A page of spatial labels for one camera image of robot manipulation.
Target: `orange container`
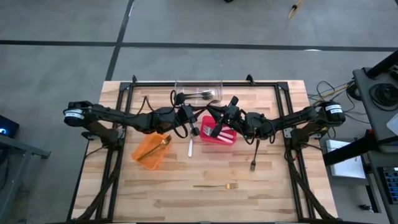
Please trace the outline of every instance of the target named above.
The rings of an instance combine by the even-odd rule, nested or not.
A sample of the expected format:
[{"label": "orange container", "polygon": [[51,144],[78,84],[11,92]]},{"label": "orange container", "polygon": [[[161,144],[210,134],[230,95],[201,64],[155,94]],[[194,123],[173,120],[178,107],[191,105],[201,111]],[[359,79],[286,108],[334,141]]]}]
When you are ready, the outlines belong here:
[{"label": "orange container", "polygon": [[169,144],[166,147],[159,146],[158,149],[156,149],[148,156],[142,158],[139,161],[138,158],[162,143],[162,141],[166,139],[167,136],[168,134],[148,134],[141,142],[141,144],[137,147],[137,149],[131,154],[131,158],[134,161],[143,165],[146,169],[156,170],[164,155],[168,153],[171,147],[172,140],[170,140]]}]

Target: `wooden table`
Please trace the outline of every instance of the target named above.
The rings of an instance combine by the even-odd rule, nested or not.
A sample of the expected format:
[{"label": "wooden table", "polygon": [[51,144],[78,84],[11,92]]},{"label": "wooden table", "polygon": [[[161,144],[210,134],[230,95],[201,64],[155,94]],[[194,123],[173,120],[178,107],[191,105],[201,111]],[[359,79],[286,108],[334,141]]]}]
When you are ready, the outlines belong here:
[{"label": "wooden table", "polygon": [[[288,83],[294,111],[308,106],[304,82],[296,80]],[[99,103],[114,108],[119,84],[105,82]],[[149,97],[153,108],[170,106],[171,90],[170,87],[136,87],[130,113],[137,113],[144,96]],[[221,105],[228,104],[233,95],[239,98],[237,106],[245,111],[264,113],[269,119],[279,117],[273,88],[224,87]],[[143,112],[150,112],[147,106]],[[131,159],[131,154],[144,135],[133,128],[127,129],[114,222],[297,221],[289,170],[283,157],[285,147],[281,132],[277,133],[274,144],[269,144],[268,140],[261,142],[255,172],[249,170],[255,146],[247,145],[241,136],[233,146],[202,142],[197,137],[193,156],[188,158],[189,138],[180,139],[174,132],[168,134],[173,137],[172,148],[159,169],[151,171]],[[88,153],[100,146],[99,141],[90,143]],[[303,156],[312,192],[337,217],[322,153],[318,149],[307,148],[303,150]],[[98,193],[105,158],[104,149],[86,159],[72,218],[81,215]],[[239,183],[239,189],[193,188],[193,185],[220,185],[227,182]],[[304,214],[308,214],[302,192],[300,198]],[[108,198],[104,211],[108,210],[107,202]]]}]

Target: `gold utensil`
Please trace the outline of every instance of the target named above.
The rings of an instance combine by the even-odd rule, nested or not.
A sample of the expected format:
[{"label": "gold utensil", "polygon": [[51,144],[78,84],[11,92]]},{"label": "gold utensil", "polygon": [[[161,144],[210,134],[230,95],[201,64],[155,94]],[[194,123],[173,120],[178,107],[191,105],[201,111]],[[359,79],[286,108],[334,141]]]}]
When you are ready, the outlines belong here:
[{"label": "gold utensil", "polygon": [[167,147],[167,145],[170,143],[170,141],[172,140],[172,136],[168,135],[166,137],[166,139],[163,139],[162,142],[157,145],[155,148],[151,149],[150,151],[148,151],[147,153],[145,153],[144,155],[141,155],[140,157],[138,157],[138,161],[149,156],[150,154],[152,154],[152,152],[155,152],[157,149],[160,149],[162,146],[163,147]]},{"label": "gold utensil", "polygon": [[194,185],[193,187],[225,187],[228,190],[237,189],[239,187],[238,183],[227,183],[224,185]]}]

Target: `yellow cable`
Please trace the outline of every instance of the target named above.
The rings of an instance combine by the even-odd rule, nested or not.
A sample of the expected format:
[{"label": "yellow cable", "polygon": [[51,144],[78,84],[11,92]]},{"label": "yellow cable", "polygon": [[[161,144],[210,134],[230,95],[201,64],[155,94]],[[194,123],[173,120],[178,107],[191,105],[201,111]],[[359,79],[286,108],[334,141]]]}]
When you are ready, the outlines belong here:
[{"label": "yellow cable", "polygon": [[343,88],[340,88],[340,89],[338,89],[338,90],[335,90],[335,91],[333,91],[333,92],[331,92],[331,93],[329,93],[329,94],[327,94],[327,95],[321,97],[319,100],[317,100],[316,102],[314,102],[311,106],[315,105],[316,103],[318,103],[319,101],[325,99],[326,97],[331,96],[331,95],[334,95],[334,94],[338,93],[339,91],[345,90],[345,89],[347,89],[347,88],[348,88],[348,86],[345,86],[345,87],[343,87]]},{"label": "yellow cable", "polygon": [[299,6],[301,5],[302,1],[303,0],[298,0],[298,2],[292,6],[292,9],[290,10],[289,16],[287,17],[288,19],[291,19],[291,18],[294,17],[294,15],[296,15],[296,12],[299,9]]}]

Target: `transparent bin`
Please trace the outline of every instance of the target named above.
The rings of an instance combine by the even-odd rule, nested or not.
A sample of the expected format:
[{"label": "transparent bin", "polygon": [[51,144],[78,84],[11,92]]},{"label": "transparent bin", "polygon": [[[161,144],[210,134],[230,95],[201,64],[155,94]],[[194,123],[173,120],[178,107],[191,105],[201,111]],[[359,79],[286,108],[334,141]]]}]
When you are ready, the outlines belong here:
[{"label": "transparent bin", "polygon": [[[205,106],[208,103],[219,103],[223,99],[223,82],[222,81],[207,81],[207,82],[175,82],[175,91],[177,94],[184,93],[186,95],[196,94],[188,96],[190,99],[185,100],[186,104],[195,106]],[[201,93],[211,92],[209,95],[201,95]]]}]

